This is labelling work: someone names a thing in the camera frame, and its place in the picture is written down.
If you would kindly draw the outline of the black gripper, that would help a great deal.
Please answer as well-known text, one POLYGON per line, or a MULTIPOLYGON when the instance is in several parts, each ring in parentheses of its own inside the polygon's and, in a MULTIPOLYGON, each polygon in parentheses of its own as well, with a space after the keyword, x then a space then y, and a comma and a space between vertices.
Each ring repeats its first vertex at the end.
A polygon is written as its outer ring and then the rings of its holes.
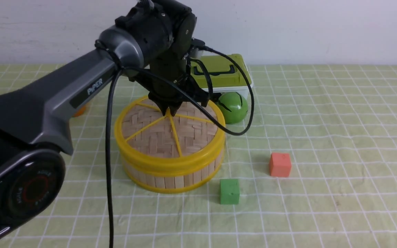
POLYGON ((192 76, 191 63, 190 53, 180 58, 174 52, 164 52, 150 62, 149 69, 137 72, 129 80, 149 91, 149 99, 160 108, 162 116, 166 115, 169 108, 171 116, 175 116, 181 104, 189 102, 189 99, 165 83, 165 80, 175 84, 202 107, 206 107, 210 100, 208 92, 200 88, 192 76))

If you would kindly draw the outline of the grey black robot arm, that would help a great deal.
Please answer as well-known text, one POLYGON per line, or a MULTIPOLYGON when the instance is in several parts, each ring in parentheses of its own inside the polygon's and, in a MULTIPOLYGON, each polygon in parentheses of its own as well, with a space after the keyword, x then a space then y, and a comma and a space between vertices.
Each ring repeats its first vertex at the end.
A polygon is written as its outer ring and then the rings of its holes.
POLYGON ((120 76, 175 115, 208 95, 186 68, 197 17, 175 0, 140 0, 104 30, 95 49, 23 88, 0 94, 0 239, 56 198, 71 155, 70 119, 120 76))

